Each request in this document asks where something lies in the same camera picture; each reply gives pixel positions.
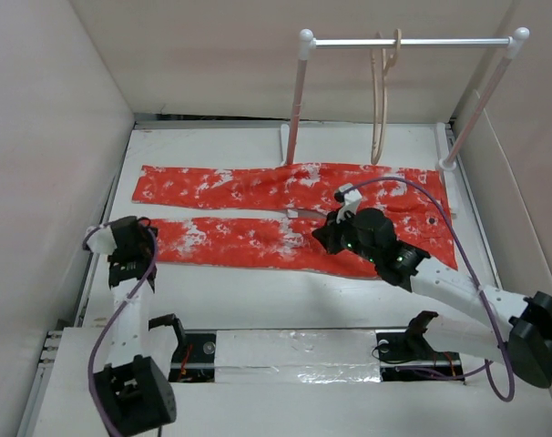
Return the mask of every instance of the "white wall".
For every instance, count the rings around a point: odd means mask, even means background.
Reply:
[[[462,156],[504,285],[552,293],[552,0],[520,2],[519,25],[531,38]]]
[[[0,437],[73,309],[133,121],[67,0],[0,0]]]
[[[72,0],[134,112],[289,117],[298,34],[492,36],[511,0]],[[404,50],[392,122],[447,121],[483,50]],[[369,53],[318,51],[302,116],[370,121]]]

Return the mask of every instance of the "white table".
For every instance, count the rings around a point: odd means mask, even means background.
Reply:
[[[131,201],[142,165],[259,168],[282,161],[278,124],[242,127],[136,130],[130,139],[110,218],[281,217],[248,210],[196,210]],[[434,125],[391,125],[380,165],[433,169]],[[296,162],[368,163],[371,126],[304,125]],[[462,202],[454,227],[484,283],[494,283],[487,250],[460,172]],[[462,270],[464,266],[458,257]],[[102,435],[84,373],[96,327],[112,313],[107,263],[101,260],[87,283],[84,328],[67,330],[38,417],[36,436]],[[414,296],[379,280],[344,279],[305,271],[227,269],[160,264],[151,315],[176,312],[188,330],[330,329],[403,326],[421,310],[466,316],[440,302]],[[470,371],[481,364],[462,357]],[[505,372],[495,365],[506,387]],[[456,382],[275,384],[245,378],[210,384],[174,384],[179,406],[163,435],[223,436],[552,436],[547,391],[517,382],[511,404],[499,401],[486,376]]]

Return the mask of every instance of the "horizontal white rod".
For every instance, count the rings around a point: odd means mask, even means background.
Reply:
[[[402,47],[498,48],[509,47],[513,38],[402,39]],[[314,39],[315,48],[394,48],[394,39]]]

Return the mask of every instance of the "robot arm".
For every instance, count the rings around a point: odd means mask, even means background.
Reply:
[[[157,273],[156,267],[148,273],[156,235],[155,228],[136,217],[87,230],[84,249],[108,255],[108,285],[114,295],[116,318],[106,364],[93,375],[98,411],[116,428],[113,432],[107,426],[110,435],[157,429],[177,416],[168,376],[172,353],[185,345],[185,332],[174,314],[148,319]]]
[[[406,331],[413,350],[459,351],[501,361],[490,320],[475,284],[425,250],[399,240],[394,224],[381,210],[357,211],[361,195],[352,186],[339,188],[342,206],[327,215],[312,235],[327,253],[349,250],[375,265],[381,279],[412,293],[440,300],[482,325],[448,320],[423,311]],[[540,291],[533,298],[484,286],[488,304],[506,344],[513,373],[541,388],[552,383],[552,297]]]

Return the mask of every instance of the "red fabric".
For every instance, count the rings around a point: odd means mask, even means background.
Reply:
[[[412,180],[448,210],[436,171],[353,164],[295,164],[243,170],[143,166],[132,200],[187,208],[308,209],[326,214],[339,207],[332,196],[338,187],[380,176]],[[362,208],[434,213],[434,206],[422,193],[399,182],[376,182],[360,191]]]
[[[444,224],[425,212],[388,212],[398,238],[428,250],[455,268],[453,242]],[[328,255],[311,232],[324,219],[154,219],[159,261],[209,266],[312,270],[348,278],[373,278],[373,265],[351,252]]]

